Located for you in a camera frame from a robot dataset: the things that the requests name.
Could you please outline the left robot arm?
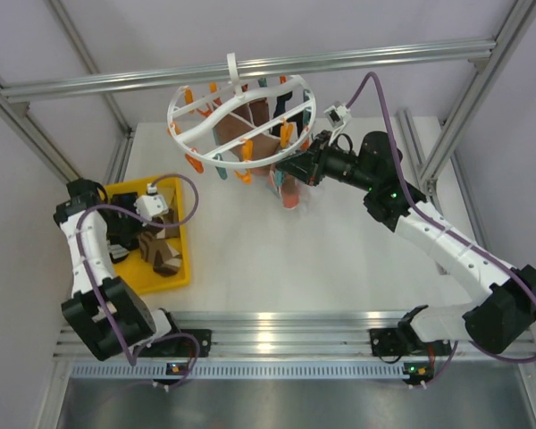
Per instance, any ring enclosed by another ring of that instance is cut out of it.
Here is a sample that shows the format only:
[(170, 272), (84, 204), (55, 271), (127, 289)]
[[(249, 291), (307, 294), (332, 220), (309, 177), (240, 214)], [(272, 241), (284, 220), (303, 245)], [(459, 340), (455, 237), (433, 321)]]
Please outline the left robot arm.
[(166, 213), (164, 196), (153, 183), (144, 194), (109, 196), (87, 179), (71, 181), (66, 189), (69, 198), (53, 215), (71, 252), (71, 296), (62, 304), (66, 322), (100, 361), (123, 353), (134, 362), (152, 342), (165, 355), (179, 352), (184, 334), (172, 315), (149, 310), (114, 268), (138, 248), (143, 228)]

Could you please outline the yellow plastic tray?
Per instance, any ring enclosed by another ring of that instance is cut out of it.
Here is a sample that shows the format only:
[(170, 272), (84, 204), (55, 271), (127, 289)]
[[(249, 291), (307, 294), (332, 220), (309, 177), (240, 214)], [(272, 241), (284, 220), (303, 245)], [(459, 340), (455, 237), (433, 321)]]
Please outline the yellow plastic tray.
[[(126, 181), (105, 187), (111, 204), (127, 207), (134, 211), (133, 200), (146, 193), (147, 185), (157, 179), (149, 177)], [(187, 213), (183, 204), (182, 180), (168, 178), (157, 183), (157, 190), (164, 196), (169, 207), (166, 214), (160, 214), (153, 222), (176, 223), (183, 220)], [(188, 286), (191, 280), (190, 257), (188, 252), (188, 233), (186, 224), (175, 228), (157, 229), (154, 226), (140, 225), (139, 221), (112, 212), (119, 220), (127, 221), (127, 234), (131, 236), (128, 246), (123, 248), (122, 257), (115, 257), (115, 271), (138, 294), (147, 295), (175, 290)]]

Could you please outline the white round sock hanger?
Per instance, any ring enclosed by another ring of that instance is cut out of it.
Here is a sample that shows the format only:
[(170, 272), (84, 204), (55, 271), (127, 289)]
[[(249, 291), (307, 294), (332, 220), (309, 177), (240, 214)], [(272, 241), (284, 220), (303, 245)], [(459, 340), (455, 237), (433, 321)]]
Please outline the white round sock hanger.
[(177, 89), (168, 105), (167, 132), (192, 170), (207, 166), (226, 180), (229, 172), (245, 183), (264, 174), (307, 146), (316, 114), (315, 96), (299, 75), (244, 80), (236, 55), (227, 55), (230, 77), (213, 81), (207, 94), (196, 97), (190, 86)]

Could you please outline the aluminium top crossbar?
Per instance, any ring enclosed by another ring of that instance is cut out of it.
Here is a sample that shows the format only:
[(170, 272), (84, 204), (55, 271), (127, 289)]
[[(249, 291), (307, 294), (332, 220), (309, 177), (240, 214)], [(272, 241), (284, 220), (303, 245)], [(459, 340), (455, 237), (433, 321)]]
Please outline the aluminium top crossbar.
[[(336, 72), (415, 63), (478, 60), (490, 57), (497, 42), (491, 38), (452, 39), (403, 46), (372, 47), (323, 54), (237, 60), (242, 79)], [(112, 94), (230, 77), (227, 62), (169, 69), (90, 74), (79, 78), (41, 80), (5, 85), (2, 96), (13, 102)]]

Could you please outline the brown striped sock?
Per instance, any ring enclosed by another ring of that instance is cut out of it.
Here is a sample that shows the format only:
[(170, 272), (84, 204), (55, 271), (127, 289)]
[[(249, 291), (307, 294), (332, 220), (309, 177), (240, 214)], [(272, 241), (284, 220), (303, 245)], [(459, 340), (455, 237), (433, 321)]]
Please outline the brown striped sock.
[(138, 235), (139, 252), (142, 260), (150, 264), (153, 271), (162, 277), (170, 277), (179, 272), (182, 255), (170, 242), (180, 238), (180, 227), (157, 228), (146, 225)]

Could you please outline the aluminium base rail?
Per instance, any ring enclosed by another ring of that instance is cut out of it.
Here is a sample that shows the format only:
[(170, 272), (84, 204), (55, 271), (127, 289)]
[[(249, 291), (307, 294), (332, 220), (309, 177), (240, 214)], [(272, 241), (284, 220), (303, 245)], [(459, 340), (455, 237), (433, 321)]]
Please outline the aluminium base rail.
[(396, 328), (397, 312), (190, 313), (175, 316), (181, 330), (210, 329), (208, 357), (172, 357), (169, 343), (144, 349), (136, 365), (124, 357), (97, 361), (68, 326), (60, 331), (54, 360), (75, 378), (209, 380), (401, 380), (422, 383), (455, 362), (490, 362), (469, 342), (444, 340), (403, 357), (375, 357), (374, 328)]

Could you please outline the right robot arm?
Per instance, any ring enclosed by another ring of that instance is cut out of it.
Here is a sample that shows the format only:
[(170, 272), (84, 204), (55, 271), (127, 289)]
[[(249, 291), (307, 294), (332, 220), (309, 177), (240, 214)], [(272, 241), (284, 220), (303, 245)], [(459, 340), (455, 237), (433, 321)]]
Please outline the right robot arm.
[(308, 149), (276, 164), (309, 186), (329, 178), (364, 191), (364, 207), (378, 223), (415, 245), (466, 291), (465, 304), (428, 304), (398, 322), (401, 348), (420, 354), (434, 341), (470, 341), (479, 350), (501, 355), (536, 321), (536, 269), (492, 262), (482, 248), (444, 220), (426, 196), (398, 177), (402, 155), (384, 131), (371, 131), (359, 152), (320, 132)]

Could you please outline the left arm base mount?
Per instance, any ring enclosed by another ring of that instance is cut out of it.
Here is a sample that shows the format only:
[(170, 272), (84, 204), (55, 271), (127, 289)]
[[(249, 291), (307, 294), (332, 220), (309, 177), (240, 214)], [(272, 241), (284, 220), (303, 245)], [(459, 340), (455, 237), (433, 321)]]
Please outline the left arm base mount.
[(169, 355), (175, 358), (207, 358), (212, 347), (212, 334), (210, 329), (187, 329), (176, 334), (172, 340)]

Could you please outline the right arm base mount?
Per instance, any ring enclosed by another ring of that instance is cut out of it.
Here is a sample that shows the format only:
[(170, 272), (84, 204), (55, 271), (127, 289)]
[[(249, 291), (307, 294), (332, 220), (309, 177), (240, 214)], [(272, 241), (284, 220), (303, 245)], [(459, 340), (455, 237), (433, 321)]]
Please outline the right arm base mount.
[(377, 358), (403, 357), (411, 353), (410, 342), (398, 328), (369, 330), (372, 354)]

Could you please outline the pink coral hanging sock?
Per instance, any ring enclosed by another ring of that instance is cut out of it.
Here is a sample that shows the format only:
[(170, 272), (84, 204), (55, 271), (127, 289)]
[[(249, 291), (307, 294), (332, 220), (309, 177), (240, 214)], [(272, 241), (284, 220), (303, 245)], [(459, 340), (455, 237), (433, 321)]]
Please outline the pink coral hanging sock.
[(299, 188), (296, 179), (278, 170), (270, 172), (269, 187), (286, 209), (294, 209), (299, 204)]

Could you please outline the black sock with patch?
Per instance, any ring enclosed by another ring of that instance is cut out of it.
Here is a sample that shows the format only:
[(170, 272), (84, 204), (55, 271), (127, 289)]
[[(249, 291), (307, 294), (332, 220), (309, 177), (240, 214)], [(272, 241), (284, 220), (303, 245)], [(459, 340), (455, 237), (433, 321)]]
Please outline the black sock with patch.
[[(134, 212), (137, 197), (137, 192), (114, 194), (110, 204)], [(110, 258), (114, 264), (119, 264), (131, 251), (138, 249), (137, 236), (141, 223), (120, 211), (109, 210), (106, 214)]]

